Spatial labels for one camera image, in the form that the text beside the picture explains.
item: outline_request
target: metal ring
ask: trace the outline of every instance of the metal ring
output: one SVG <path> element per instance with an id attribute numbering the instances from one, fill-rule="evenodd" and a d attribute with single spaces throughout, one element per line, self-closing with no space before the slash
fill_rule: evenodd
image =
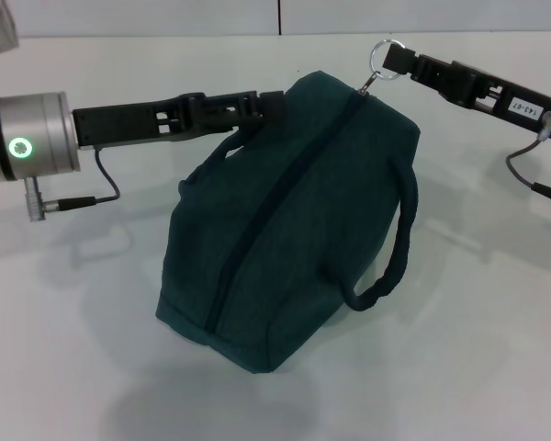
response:
<path id="1" fill-rule="evenodd" d="M 406 49 L 406 46 L 404 46 L 398 40 L 387 39 L 387 40 L 381 40 L 376 46 L 374 46 L 374 49 L 371 51 L 371 57 L 369 57 L 369 65 L 371 66 L 371 70 L 376 74 L 376 77 L 379 78 L 380 80 L 390 81 L 401 77 L 402 76 L 401 73 L 394 73 L 393 75 L 382 75 L 382 73 L 378 69 L 376 69 L 376 66 L 374 65 L 374 57 L 376 56 L 377 50 L 381 48 L 383 45 L 385 45 L 386 43 L 397 44 L 402 49 Z"/>

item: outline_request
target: fabric bag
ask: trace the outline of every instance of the fabric bag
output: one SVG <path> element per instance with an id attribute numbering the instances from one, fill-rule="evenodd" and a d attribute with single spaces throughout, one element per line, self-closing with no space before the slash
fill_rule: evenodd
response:
<path id="1" fill-rule="evenodd" d="M 280 366 L 343 302 L 363 311 L 396 287 L 418 203 L 412 121 L 322 72 L 286 104 L 284 121 L 238 130 L 180 183 L 157 309 L 255 373 Z M 398 205 L 388 267 L 357 296 Z"/>

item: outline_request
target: black cable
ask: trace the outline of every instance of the black cable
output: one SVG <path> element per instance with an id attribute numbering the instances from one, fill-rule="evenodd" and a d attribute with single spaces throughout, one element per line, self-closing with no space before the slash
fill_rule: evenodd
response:
<path id="1" fill-rule="evenodd" d="M 516 158 L 517 156 L 520 156 L 521 154 L 525 154 L 530 152 L 532 149 L 534 149 L 536 146 L 538 146 L 541 142 L 539 140 L 536 140 L 528 147 L 524 147 L 523 149 L 519 150 L 518 152 L 514 152 L 506 156 L 506 165 L 508 166 L 508 169 L 511 171 L 511 173 L 516 177 L 519 181 L 521 181 L 523 184 L 525 184 L 527 187 L 532 188 L 533 183 L 527 181 L 524 179 L 520 173 L 516 171 L 516 169 L 512 166 L 511 159 Z"/>
<path id="2" fill-rule="evenodd" d="M 117 184 L 112 180 L 112 177 L 110 177 L 108 172 L 104 169 L 102 162 L 100 161 L 101 150 L 102 150 L 102 147 L 97 147 L 97 146 L 94 147 L 94 159 L 96 159 L 96 165 L 98 166 L 98 169 L 100 169 L 100 172 L 102 173 L 102 175 L 107 179 L 108 183 L 114 189 L 114 196 L 108 196 L 106 198 L 98 198 L 96 199 L 96 204 L 101 204 L 103 202 L 110 202 L 111 200 L 117 200 L 120 198 L 120 190 L 118 189 Z"/>

